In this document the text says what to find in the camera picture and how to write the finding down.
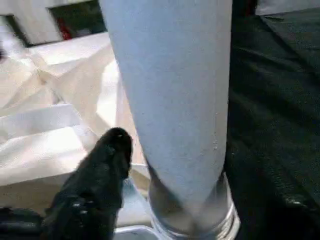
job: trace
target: metal base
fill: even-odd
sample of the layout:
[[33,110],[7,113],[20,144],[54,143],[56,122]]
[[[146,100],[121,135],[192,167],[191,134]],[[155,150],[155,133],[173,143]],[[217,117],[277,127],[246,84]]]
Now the metal base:
[[229,206],[227,214],[225,218],[214,225],[214,227],[208,231],[198,233],[196,235],[188,235],[178,231],[174,231],[173,228],[169,229],[165,227],[160,220],[156,217],[155,213],[152,212],[152,226],[153,228],[162,236],[161,239],[166,240],[184,240],[184,239],[195,239],[195,240],[233,240],[236,238],[238,234],[238,230],[240,228],[240,219],[235,208],[235,205],[232,200],[231,191],[229,188],[228,180],[225,174],[221,177],[222,180],[217,183],[217,187],[225,187],[226,195],[227,195],[227,204],[221,205],[220,200],[223,197],[216,197],[218,201],[216,201],[217,205],[221,205],[221,207]]

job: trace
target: crumpled white plastic sheet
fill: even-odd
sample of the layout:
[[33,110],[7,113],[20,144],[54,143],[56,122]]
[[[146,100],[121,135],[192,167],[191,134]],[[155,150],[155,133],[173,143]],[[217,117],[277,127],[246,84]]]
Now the crumpled white plastic sheet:
[[72,172],[115,126],[133,135],[133,161],[143,162],[107,33],[21,56],[0,63],[0,186]]

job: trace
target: gray cylindrical pipe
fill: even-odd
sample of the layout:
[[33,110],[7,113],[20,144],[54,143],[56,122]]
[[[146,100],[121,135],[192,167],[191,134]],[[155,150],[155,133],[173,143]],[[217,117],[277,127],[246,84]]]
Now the gray cylindrical pipe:
[[210,232],[232,207],[222,176],[232,0],[100,5],[151,170],[154,222],[170,236]]

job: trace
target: dark cloth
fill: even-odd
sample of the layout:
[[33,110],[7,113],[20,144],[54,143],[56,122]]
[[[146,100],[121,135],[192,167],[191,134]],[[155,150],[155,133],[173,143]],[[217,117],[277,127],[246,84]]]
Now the dark cloth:
[[320,8],[233,21],[225,170],[238,240],[320,239]]

